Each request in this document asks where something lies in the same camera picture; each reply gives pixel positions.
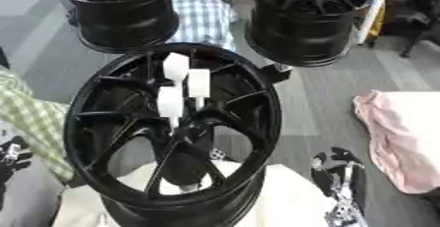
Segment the pink cloth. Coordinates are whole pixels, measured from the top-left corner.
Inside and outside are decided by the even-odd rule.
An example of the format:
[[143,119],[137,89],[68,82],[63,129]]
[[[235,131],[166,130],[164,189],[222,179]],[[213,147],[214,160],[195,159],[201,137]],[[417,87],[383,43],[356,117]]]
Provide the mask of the pink cloth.
[[370,155],[408,194],[440,187],[440,92],[381,92],[354,99],[371,136]]

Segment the floor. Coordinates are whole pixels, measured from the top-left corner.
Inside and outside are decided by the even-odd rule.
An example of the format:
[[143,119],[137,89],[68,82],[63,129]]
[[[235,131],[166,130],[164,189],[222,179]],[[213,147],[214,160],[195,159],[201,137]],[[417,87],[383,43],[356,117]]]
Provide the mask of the floor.
[[[231,1],[243,19],[248,16],[250,0]],[[0,45],[13,71],[29,83],[36,97],[68,103],[90,75],[117,56],[84,47],[64,15],[59,0],[0,0]],[[243,23],[233,26],[239,53],[256,65],[267,64],[244,41]],[[284,122],[271,162],[307,177],[314,154],[333,145],[345,147],[366,166],[370,226],[440,226],[425,201],[398,192],[369,161],[368,135],[353,113],[353,97],[372,89],[440,89],[440,49],[422,42],[412,58],[402,59],[396,52],[401,48],[402,41],[390,37],[380,39],[374,50],[354,46],[338,63],[295,68],[288,81],[276,84]],[[242,151],[239,146],[230,150],[233,155]]]

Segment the chair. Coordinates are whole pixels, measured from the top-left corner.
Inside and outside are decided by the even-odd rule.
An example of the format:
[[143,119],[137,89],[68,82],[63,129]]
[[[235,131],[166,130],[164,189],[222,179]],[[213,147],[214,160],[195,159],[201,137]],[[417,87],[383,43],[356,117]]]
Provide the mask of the chair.
[[431,38],[434,35],[434,27],[440,22],[440,0],[411,0],[412,4],[422,14],[422,18],[413,20],[412,23],[417,27],[401,57],[408,58],[413,47],[420,41]]

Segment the checkered cloth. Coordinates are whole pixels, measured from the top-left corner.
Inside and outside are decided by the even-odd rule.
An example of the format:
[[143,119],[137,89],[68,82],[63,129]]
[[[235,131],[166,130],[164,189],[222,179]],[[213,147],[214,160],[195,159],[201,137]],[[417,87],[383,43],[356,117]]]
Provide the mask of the checkered cloth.
[[[168,42],[197,42],[235,50],[229,27],[237,16],[228,4],[221,0],[173,0],[173,5],[180,26]],[[23,132],[33,153],[62,181],[74,175],[64,158],[67,110],[67,105],[33,98],[23,81],[0,67],[0,120]]]
[[211,44],[235,51],[230,24],[236,12],[221,0],[172,0],[179,15],[179,28],[168,42]]
[[0,67],[0,120],[23,132],[32,152],[62,181],[74,175],[64,159],[63,124],[68,106],[32,97],[30,88]]

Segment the white cap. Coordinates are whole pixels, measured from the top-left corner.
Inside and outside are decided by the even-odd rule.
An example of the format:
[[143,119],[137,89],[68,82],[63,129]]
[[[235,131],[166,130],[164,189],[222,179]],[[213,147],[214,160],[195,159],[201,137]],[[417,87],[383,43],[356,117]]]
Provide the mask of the white cap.
[[163,86],[157,96],[157,109],[160,117],[180,118],[184,115],[182,90],[174,86]]
[[207,69],[190,69],[188,93],[190,97],[209,97],[211,74]]
[[190,58],[177,53],[170,55],[163,61],[165,78],[174,82],[182,82],[190,70]]

